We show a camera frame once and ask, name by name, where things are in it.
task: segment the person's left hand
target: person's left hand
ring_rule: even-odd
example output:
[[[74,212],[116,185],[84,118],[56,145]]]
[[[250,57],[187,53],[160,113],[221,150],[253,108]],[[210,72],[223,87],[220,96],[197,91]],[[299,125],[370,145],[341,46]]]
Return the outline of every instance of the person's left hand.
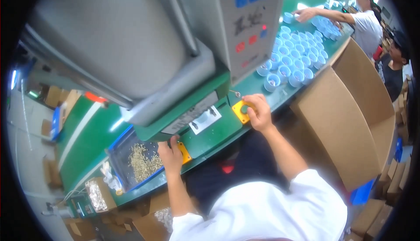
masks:
[[[178,139],[179,136],[177,135],[171,137],[171,148],[169,148],[167,142],[158,143],[157,152],[159,154],[160,160],[162,160],[163,166],[165,167],[166,178],[181,174],[182,153],[178,148]]]
[[[302,9],[302,10],[294,11],[291,14],[298,14],[299,17],[297,17],[296,20],[300,23],[304,23],[307,20],[309,20],[309,19],[313,18],[314,16],[318,15],[317,9],[318,8],[315,8],[315,7],[305,8],[305,9]]]

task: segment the white t-shirt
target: white t-shirt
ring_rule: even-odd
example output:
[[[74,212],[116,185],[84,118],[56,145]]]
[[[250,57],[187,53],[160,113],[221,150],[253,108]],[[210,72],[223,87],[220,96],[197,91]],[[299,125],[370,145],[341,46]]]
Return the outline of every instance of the white t-shirt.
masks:
[[[207,221],[191,213],[174,217],[170,241],[337,241],[347,221],[337,192],[312,169],[297,175],[290,191],[266,182],[235,186],[216,201]]]
[[[382,27],[372,10],[351,14],[355,21],[354,40],[369,59],[378,49],[382,39]]]

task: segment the red button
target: red button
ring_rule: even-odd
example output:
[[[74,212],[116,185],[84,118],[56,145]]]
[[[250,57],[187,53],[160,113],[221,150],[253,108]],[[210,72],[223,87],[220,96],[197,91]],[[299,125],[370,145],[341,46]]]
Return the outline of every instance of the red button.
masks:
[[[236,52],[240,53],[242,52],[242,50],[245,49],[245,42],[240,42],[239,44],[236,45]]]
[[[256,41],[257,41],[256,35],[249,37],[249,45],[254,44]]]

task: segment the green workbench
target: green workbench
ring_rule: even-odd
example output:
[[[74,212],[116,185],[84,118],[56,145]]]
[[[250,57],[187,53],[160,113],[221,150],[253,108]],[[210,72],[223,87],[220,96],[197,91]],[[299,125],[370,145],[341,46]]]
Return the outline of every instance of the green workbench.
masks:
[[[282,12],[296,10],[299,3],[308,7],[316,7],[323,5],[325,2],[326,0],[284,0]],[[313,32],[315,30],[311,23],[299,24],[296,22],[288,26],[292,31]],[[323,45],[329,57],[339,49],[350,34],[352,32],[343,34],[338,41],[324,39]],[[264,78],[255,72],[232,87],[231,90],[239,91],[241,95],[263,93],[271,111],[274,111],[289,101],[302,88],[294,88],[289,84],[284,84],[280,85],[275,92],[269,93],[263,87],[263,80]],[[201,164],[251,128],[250,124],[242,125],[231,109],[231,106],[239,100],[240,98],[235,97],[234,93],[230,92],[227,97],[215,104],[222,115],[221,119],[198,135],[195,135],[190,129],[187,129],[186,133],[181,135],[180,141],[185,144],[193,158],[183,166],[182,172]],[[81,189],[87,180],[102,176],[100,168],[102,163],[108,159],[104,149],[108,148],[130,125],[123,122],[112,129],[113,125],[121,118],[118,106],[110,105],[105,109],[94,104],[97,103],[85,97],[80,97],[67,117],[57,139],[58,159],[60,160],[63,155],[65,156],[60,166],[60,175],[66,192]],[[93,108],[97,110],[89,119],[87,116]],[[115,191],[111,191],[111,193],[116,204],[122,205],[164,184],[166,184],[166,177],[165,173],[162,172],[143,186],[121,196],[115,195]]]

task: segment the black t-shirt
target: black t-shirt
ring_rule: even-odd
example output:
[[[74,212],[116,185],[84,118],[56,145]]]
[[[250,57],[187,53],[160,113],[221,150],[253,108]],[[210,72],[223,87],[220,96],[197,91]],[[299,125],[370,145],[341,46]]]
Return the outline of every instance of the black t-shirt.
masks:
[[[391,56],[389,54],[385,54],[381,59],[375,62],[375,68],[385,84],[389,97],[391,97],[391,100],[394,102],[398,98],[402,89],[402,69],[392,70],[388,66],[390,61]]]

